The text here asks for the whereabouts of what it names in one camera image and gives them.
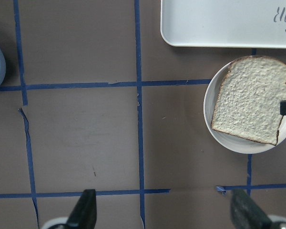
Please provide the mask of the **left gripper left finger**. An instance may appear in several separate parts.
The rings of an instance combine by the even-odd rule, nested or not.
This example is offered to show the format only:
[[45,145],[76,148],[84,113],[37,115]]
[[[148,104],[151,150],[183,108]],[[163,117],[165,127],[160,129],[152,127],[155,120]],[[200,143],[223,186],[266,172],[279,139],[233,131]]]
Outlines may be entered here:
[[67,229],[93,229],[97,221],[96,191],[86,189],[69,215]]

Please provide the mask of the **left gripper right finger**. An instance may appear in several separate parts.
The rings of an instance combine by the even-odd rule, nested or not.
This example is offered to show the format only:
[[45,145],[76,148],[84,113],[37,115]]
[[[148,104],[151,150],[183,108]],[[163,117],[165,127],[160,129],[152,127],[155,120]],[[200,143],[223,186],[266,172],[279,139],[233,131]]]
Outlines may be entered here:
[[232,190],[230,218],[236,229],[269,229],[272,221],[242,189]]

